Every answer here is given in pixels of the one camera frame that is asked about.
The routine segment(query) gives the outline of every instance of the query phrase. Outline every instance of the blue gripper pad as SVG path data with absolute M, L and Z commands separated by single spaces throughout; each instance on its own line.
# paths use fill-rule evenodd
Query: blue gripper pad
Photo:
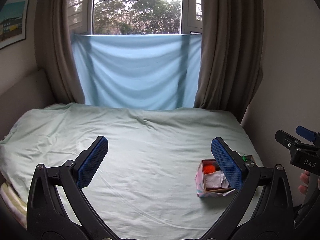
M 89 153 L 88 157 L 78 170 L 77 185 L 80 189 L 89 186 L 107 152 L 108 140 L 103 137 Z
M 308 140 L 309 142 L 314 142 L 316 140 L 316 136 L 314 132 L 308 130 L 307 128 L 304 128 L 301 125 L 299 125 L 296 128 L 296 133 L 301 137 L 305 138 L 306 140 Z
M 242 172 L 217 139 L 211 143 L 211 152 L 231 187 L 240 190 L 242 188 Z

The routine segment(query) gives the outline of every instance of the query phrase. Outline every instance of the folded towel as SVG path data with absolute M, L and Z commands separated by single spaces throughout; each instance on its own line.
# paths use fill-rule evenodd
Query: folded towel
M 204 184 L 206 188 L 227 188 L 229 182 L 222 171 L 204 174 Z
M 0 195 L 11 211 L 14 218 L 27 229 L 27 205 L 15 192 L 9 183 L 3 183 L 0 187 Z

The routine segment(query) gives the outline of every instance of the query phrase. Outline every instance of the cardboard box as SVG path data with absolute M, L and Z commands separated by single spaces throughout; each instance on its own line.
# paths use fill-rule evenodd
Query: cardboard box
M 251 160 L 255 162 L 252 155 L 246 155 L 245 157 L 248 161 Z M 228 188 L 219 188 L 219 189 L 210 189 L 210 190 L 207 189 L 205 187 L 204 179 L 203 179 L 204 164 L 213 164 L 216 167 L 216 171 L 221 170 L 215 159 L 202 160 L 200 162 L 200 165 L 196 173 L 196 187 L 197 187 L 197 194 L 199 197 L 222 197 L 222 196 L 228 196 L 237 192 L 236 188 L 231 188 L 230 186 Z

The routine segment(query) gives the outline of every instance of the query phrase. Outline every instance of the mattress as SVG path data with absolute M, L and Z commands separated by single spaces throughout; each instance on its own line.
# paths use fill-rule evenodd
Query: mattress
M 222 137 L 241 156 L 253 155 L 248 136 L 229 112 L 198 108 L 144 111 L 71 103 L 26 112 L 0 142 L 0 170 L 27 202 L 35 167 L 74 160 L 95 138 L 108 139 L 108 154 L 83 192 L 121 238 L 199 238 L 233 196 L 199 198 L 195 174 L 211 159 L 211 141 Z M 61 187 L 71 220 L 77 219 Z M 261 189 L 242 223 L 250 219 Z

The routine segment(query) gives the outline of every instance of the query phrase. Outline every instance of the window shutter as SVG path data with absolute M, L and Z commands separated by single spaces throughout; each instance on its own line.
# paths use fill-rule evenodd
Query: window shutter
M 92 33 L 93 0 L 67 0 L 69 29 L 74 33 Z

